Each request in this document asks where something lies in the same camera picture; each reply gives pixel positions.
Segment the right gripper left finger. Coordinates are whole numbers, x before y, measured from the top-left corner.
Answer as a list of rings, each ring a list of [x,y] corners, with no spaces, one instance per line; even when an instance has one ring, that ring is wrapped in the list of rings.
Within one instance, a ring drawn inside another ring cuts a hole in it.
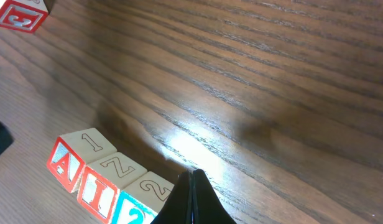
[[[167,201],[151,224],[192,224],[192,176],[180,174]]]

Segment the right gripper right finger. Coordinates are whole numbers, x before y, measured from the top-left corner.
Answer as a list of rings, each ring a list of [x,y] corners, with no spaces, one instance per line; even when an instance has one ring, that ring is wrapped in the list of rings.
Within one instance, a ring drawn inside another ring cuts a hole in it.
[[[201,169],[192,173],[192,204],[194,224],[236,224]]]

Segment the blue number 2 block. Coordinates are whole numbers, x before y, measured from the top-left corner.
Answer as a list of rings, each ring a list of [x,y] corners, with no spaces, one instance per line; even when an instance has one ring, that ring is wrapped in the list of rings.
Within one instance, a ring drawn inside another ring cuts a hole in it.
[[[174,185],[149,171],[121,190],[112,224],[150,224],[161,211]]]

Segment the red letter A block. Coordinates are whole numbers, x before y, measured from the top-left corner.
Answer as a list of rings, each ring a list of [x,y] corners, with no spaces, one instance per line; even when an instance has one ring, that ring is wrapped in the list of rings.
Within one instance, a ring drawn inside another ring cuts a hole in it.
[[[85,167],[117,149],[96,129],[62,134],[55,141],[47,169],[70,193],[80,186]]]

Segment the red letter I block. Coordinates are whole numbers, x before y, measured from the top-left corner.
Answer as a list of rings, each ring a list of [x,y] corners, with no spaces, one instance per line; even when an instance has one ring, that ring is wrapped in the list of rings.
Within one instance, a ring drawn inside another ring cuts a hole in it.
[[[110,223],[121,190],[147,169],[121,152],[88,164],[81,178],[77,201],[103,223]]]

